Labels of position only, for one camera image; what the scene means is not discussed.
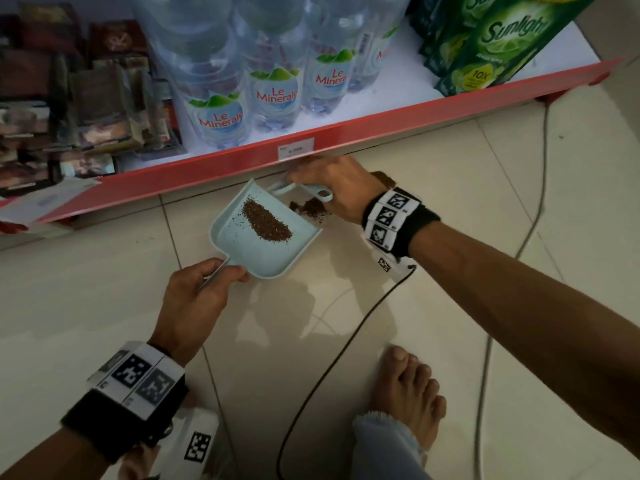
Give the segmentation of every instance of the foot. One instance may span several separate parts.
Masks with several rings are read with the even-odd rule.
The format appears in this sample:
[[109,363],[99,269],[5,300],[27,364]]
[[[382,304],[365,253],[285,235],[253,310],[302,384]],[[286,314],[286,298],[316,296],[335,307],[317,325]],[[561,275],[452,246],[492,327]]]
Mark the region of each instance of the foot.
[[378,382],[371,395],[371,411],[382,411],[404,423],[425,451],[431,449],[447,400],[438,395],[440,384],[431,368],[402,347],[385,353]]

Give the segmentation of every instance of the jeans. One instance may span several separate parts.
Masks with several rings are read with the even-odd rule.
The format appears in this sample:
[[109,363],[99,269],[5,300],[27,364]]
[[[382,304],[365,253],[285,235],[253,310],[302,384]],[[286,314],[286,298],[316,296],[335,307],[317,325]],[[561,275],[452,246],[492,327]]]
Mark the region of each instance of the jeans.
[[423,469],[427,452],[400,421],[374,411],[358,416],[353,430],[352,480],[431,480]]

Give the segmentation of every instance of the toenail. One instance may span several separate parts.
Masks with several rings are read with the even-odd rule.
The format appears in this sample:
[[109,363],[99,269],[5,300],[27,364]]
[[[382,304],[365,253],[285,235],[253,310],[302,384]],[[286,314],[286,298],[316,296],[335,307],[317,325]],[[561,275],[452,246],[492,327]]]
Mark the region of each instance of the toenail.
[[404,360],[406,358],[406,350],[402,347],[394,347],[394,359]]

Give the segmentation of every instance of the red shelf edge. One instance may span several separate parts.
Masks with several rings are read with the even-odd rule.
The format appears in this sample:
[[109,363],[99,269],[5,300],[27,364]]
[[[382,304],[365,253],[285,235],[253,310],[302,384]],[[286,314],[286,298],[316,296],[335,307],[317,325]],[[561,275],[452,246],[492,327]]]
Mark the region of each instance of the red shelf edge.
[[[315,138],[314,153],[319,153],[601,82],[622,60],[604,61],[541,75],[495,88],[370,114],[223,152],[207,153],[114,175],[103,179],[101,185],[76,197],[39,222],[52,222],[276,164],[279,146],[302,139]],[[0,202],[0,207],[9,202],[11,199]]]

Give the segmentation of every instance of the person's right hand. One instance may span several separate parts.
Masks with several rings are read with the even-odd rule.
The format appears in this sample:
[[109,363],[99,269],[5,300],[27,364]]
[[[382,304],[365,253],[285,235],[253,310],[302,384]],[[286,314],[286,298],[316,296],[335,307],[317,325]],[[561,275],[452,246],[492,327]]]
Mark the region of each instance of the person's right hand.
[[324,207],[354,224],[362,224],[362,214],[368,204],[387,190],[379,179],[348,155],[316,157],[291,170],[287,179],[297,184],[329,187],[333,199],[324,202]]

